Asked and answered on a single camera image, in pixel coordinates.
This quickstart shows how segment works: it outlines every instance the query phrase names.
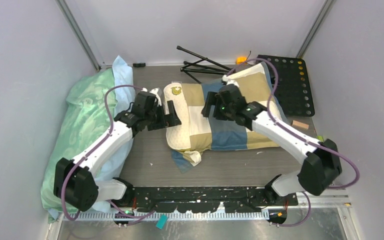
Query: black tripod stand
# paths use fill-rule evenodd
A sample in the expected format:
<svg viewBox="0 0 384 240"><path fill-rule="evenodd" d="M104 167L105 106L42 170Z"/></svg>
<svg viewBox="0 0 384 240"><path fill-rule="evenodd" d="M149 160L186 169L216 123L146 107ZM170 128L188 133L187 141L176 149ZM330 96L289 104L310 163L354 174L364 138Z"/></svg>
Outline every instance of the black tripod stand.
<svg viewBox="0 0 384 240"><path fill-rule="evenodd" d="M199 81L196 77L192 76L191 73L201 73L201 74L216 74L216 75L225 75L228 73L228 71L231 70L230 67L227 67L223 64L220 64L216 61L213 61L207 57L204 57L204 56L201 56L199 54L196 54L195 52L193 51L189 51L181 46L177 46L177 49L180 50L180 51L183 51L187 54L190 54L190 55L193 55L197 58L200 58L200 60L196 61L196 62L188 62L188 61L184 61L183 64L184 66L182 66L180 68L180 72L184 72L185 74L187 74L189 77L191 77L193 80L195 80L197 83L201 84L202 82ZM216 68L216 67L212 67L212 66L207 66L207 65L201 65L199 64L200 62L203 62L203 61L207 61L211 64L214 64L220 68Z"/></svg>

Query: patchwork pillow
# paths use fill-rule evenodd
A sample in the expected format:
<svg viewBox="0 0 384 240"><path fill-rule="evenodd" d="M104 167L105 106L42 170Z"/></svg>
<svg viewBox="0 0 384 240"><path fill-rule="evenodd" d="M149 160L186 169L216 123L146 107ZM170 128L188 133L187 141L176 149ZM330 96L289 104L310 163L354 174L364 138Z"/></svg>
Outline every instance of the patchwork pillow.
<svg viewBox="0 0 384 240"><path fill-rule="evenodd" d="M230 78L239 84L239 90L246 101L259 102L267 106L267 99L272 90L267 67L257 64L244 71L232 74ZM199 164L205 150L232 151L268 147L278 147L268 137L239 126L233 121L216 120L213 117L214 106L210 117L203 117L208 92L218 92L222 87L220 79L209 83L173 82L164 88L165 104L172 100L182 124L166 130L168 146L173 149L172 158L182 173ZM284 118L282 109L274 98L270 101L273 114Z"/></svg>

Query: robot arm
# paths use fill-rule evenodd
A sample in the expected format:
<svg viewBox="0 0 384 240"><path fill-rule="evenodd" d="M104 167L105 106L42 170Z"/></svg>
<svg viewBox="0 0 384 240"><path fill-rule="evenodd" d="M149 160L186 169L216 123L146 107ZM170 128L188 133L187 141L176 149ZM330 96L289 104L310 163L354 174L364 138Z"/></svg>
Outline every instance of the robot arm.
<svg viewBox="0 0 384 240"><path fill-rule="evenodd" d="M120 200L125 196L126 182L112 179L95 182L98 171L122 145L147 127L148 131L181 125L173 101L167 102L168 114L161 104L158 88L143 89L136 95L131 111L115 116L109 127L92 145L71 160L62 158L55 168L53 193L61 198L63 183L69 171L80 161L68 180L65 201L80 211L86 211L95 202Z"/></svg>
<svg viewBox="0 0 384 240"><path fill-rule="evenodd" d="M240 126L267 136L302 165L301 170L280 174L265 185L266 200L269 203L296 192L307 191L318 196L341 174L341 163L337 156L308 144L311 142L337 151L333 141L327 139L325 142L319 142L283 124L306 141L296 139L276 124L282 120L275 117L275 122L272 121L265 106L256 101L247 103L236 81L229 80L219 92L208 93L201 112L204 117L210 115L211 105L215 105L213 116L216 119L235 121Z"/></svg>

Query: gray table surface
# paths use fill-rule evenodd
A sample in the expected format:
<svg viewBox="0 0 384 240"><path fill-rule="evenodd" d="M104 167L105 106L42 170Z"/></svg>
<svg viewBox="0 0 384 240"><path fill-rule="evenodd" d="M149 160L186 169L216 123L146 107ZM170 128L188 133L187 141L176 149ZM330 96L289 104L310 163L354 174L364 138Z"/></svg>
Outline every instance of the gray table surface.
<svg viewBox="0 0 384 240"><path fill-rule="evenodd" d="M195 73L205 83L219 75ZM133 69L134 84L147 89L161 88L172 81L195 83L180 72L180 66L147 66ZM316 131L309 117L288 117L308 124L309 130L298 128L315 137ZM241 151L211 151L186 173L181 173L167 145L166 130L147 131L136 135L120 177L138 187L163 186L264 186L274 176L300 169L298 162L280 147Z"/></svg>

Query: orange connector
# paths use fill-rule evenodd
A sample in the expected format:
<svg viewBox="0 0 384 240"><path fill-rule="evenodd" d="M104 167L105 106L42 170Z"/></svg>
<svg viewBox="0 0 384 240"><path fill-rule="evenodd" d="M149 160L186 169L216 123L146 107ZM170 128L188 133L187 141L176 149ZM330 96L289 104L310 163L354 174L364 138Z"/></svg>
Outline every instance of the orange connector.
<svg viewBox="0 0 384 240"><path fill-rule="evenodd" d="M238 58L236 58L236 64L241 64L243 62L245 62L247 60L247 57L246 56L240 56Z"/></svg>

